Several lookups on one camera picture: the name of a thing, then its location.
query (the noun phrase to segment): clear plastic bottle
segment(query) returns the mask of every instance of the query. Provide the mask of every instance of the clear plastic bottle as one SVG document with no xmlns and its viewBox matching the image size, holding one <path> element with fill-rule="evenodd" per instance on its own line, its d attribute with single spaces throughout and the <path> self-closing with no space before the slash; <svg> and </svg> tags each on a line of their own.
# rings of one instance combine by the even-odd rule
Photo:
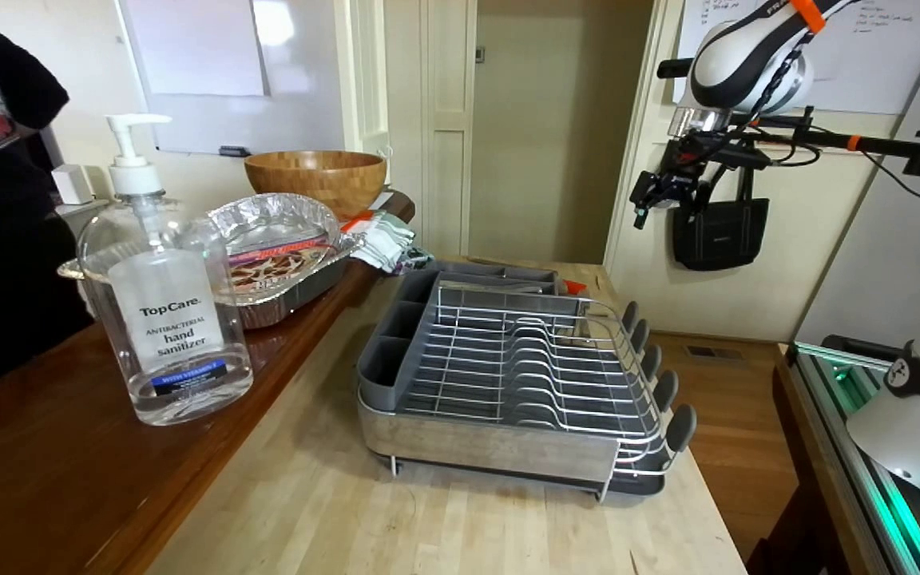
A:
<svg viewBox="0 0 920 575">
<path fill-rule="evenodd" d="M 79 241 L 82 290 L 105 325 L 130 407 L 146 426 L 218 412 L 251 386 L 241 317 L 227 286 L 227 246 L 207 218 L 167 201 L 128 128 L 160 114 L 110 118 L 120 155 L 116 201 Z"/>
</svg>

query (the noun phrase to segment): metal dish rack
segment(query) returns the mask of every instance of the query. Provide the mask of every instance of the metal dish rack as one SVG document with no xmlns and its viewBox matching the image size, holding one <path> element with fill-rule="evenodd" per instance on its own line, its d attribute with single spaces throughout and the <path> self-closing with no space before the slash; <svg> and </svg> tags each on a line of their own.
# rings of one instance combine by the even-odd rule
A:
<svg viewBox="0 0 920 575">
<path fill-rule="evenodd" d="M 657 492 L 694 434 L 647 324 L 549 282 L 499 274 L 403 277 L 361 355 L 361 430 L 390 460 L 432 460 Z M 426 282 L 428 299 L 406 296 Z"/>
</svg>

